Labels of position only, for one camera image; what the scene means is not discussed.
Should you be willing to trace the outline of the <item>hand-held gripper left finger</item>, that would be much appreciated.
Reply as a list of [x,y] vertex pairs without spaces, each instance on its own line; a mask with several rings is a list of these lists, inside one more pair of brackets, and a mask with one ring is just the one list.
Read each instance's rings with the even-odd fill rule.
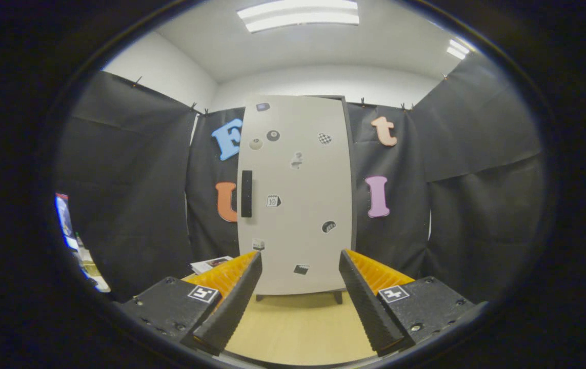
[[253,251],[189,280],[168,276],[118,307],[159,338],[218,355],[236,331],[261,273],[261,253]]

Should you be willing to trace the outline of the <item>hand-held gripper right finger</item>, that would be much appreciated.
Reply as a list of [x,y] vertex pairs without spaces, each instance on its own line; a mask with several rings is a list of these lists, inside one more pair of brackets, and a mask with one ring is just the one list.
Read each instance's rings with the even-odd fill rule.
[[342,250],[339,271],[380,357],[432,340],[478,313],[477,304],[438,278],[414,279],[356,251]]

